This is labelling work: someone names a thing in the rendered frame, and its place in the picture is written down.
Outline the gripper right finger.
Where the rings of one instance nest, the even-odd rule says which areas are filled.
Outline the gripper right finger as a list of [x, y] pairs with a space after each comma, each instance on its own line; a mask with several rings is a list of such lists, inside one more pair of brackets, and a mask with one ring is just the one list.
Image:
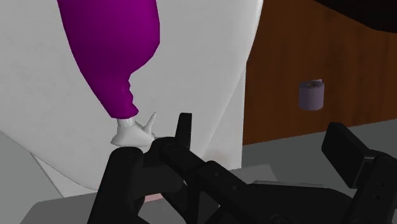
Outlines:
[[369, 149], [345, 125], [328, 125], [321, 151], [356, 190], [341, 224], [392, 224], [397, 209], [397, 158]]

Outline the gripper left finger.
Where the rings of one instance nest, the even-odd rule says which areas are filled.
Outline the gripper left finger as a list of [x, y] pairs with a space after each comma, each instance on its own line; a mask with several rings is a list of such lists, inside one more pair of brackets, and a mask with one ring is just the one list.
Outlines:
[[192, 114], [176, 134], [143, 153], [121, 147], [109, 157], [87, 224], [149, 224], [139, 216], [145, 196], [159, 193], [186, 224], [248, 224], [247, 184], [215, 161], [190, 151]]

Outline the grey toilet paper roll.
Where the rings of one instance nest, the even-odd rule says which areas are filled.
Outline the grey toilet paper roll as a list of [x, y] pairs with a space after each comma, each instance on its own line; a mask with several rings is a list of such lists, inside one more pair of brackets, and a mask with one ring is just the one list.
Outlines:
[[299, 107], [307, 111], [318, 111], [324, 105], [325, 85], [320, 80], [310, 80], [301, 82], [299, 85]]

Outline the purple bottle with white nozzle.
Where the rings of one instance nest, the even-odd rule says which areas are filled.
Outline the purple bottle with white nozzle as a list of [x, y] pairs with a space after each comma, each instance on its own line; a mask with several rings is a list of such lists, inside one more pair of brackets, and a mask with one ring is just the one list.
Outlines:
[[156, 0], [57, 0], [78, 68], [106, 112], [117, 121], [115, 146], [149, 147], [154, 116], [135, 121], [129, 79], [160, 44]]

